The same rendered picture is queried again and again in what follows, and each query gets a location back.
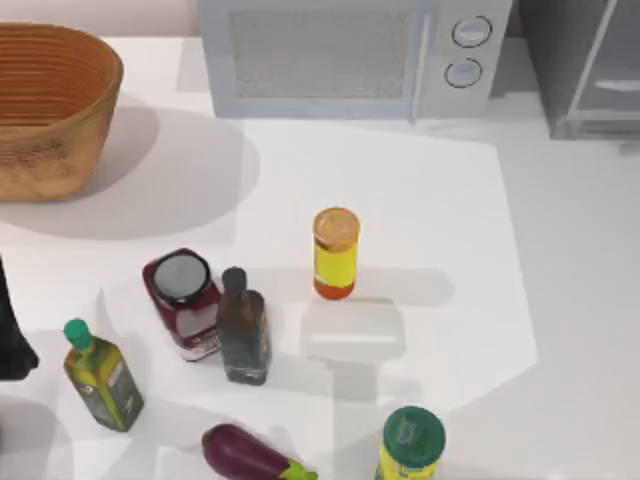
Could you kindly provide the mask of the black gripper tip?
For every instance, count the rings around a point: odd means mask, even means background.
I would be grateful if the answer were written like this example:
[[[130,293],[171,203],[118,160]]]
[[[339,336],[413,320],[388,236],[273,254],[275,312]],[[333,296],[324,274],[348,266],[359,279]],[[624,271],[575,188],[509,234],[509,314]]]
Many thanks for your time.
[[[0,256],[0,381],[21,381],[39,366],[39,357],[22,334]]]

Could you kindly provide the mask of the microwave knob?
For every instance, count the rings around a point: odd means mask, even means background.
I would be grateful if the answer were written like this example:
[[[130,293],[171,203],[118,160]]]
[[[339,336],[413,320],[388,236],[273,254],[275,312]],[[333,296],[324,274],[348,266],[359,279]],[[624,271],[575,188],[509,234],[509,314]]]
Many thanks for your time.
[[[451,63],[444,72],[447,84],[455,89],[466,89],[477,84],[483,75],[481,64],[466,58],[457,63]]]
[[[483,45],[492,34],[492,23],[484,16],[459,20],[453,30],[452,39],[461,48],[476,48]]]

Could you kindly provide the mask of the brown woven basket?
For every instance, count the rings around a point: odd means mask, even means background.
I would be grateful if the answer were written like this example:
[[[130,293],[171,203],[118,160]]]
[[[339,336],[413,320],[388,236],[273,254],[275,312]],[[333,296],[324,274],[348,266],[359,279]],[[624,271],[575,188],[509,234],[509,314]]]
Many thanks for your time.
[[[0,22],[0,202],[78,193],[97,167],[124,65],[104,40]]]

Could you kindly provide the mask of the dark red kitchen scale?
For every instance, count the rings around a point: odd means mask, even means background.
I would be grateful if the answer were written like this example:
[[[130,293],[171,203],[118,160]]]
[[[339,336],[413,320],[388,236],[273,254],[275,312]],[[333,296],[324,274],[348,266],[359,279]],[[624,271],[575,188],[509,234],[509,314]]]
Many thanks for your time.
[[[185,361],[197,362],[219,351],[216,316],[221,293],[202,256],[179,248],[147,263],[142,279]]]

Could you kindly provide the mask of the yellow and orange bottle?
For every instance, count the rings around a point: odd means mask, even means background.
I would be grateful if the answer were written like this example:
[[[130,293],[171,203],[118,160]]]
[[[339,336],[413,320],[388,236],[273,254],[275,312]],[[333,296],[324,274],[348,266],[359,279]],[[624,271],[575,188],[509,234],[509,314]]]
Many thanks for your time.
[[[350,210],[331,207],[313,220],[314,287],[326,300],[348,297],[357,277],[360,221]]]

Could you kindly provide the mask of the dark glass bottle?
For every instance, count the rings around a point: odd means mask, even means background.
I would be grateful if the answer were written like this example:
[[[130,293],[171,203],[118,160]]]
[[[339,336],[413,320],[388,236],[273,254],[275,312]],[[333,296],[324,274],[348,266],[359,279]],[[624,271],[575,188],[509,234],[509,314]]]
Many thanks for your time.
[[[234,383],[263,385],[272,359],[265,299],[248,288],[246,271],[240,267],[227,268],[221,280],[216,324],[225,374]]]

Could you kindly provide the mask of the purple eggplant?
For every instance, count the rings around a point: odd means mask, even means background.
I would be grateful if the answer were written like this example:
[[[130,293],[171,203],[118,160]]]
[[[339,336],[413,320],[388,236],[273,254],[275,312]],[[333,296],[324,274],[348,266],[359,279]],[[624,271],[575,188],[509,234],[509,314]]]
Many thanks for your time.
[[[235,424],[210,428],[201,445],[207,464],[227,480],[319,480],[317,473]]]

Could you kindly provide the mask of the green lidded yellow jar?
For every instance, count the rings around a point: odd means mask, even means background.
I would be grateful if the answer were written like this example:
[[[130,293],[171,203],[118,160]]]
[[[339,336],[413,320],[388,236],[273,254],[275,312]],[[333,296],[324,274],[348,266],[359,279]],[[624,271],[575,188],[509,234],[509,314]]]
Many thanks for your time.
[[[419,406],[398,408],[384,423],[375,480],[433,480],[445,446],[436,415]]]

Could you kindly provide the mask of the pale microwave oven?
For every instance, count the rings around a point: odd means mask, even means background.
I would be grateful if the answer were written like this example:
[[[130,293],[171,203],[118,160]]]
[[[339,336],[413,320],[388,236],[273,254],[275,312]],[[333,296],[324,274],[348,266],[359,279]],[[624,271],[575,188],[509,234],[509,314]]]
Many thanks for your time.
[[[410,121],[425,14],[431,15],[422,119],[480,116],[513,0],[197,0],[214,111],[227,118]],[[492,34],[461,48],[455,24],[484,16]],[[483,68],[466,89],[444,79],[466,58]]]

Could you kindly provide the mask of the green capped oil bottle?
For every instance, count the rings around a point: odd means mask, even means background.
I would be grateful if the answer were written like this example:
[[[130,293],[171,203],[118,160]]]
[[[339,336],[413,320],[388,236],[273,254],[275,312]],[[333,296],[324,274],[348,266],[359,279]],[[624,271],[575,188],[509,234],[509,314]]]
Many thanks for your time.
[[[89,413],[110,430],[129,431],[144,400],[119,347],[80,318],[67,321],[63,333],[71,344],[64,370]]]

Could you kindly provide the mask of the grey cabinet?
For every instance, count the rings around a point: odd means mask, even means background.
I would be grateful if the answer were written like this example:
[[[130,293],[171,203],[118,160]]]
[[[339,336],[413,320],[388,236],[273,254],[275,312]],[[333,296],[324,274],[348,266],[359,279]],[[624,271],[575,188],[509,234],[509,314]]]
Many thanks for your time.
[[[640,0],[519,0],[554,140],[640,141]]]

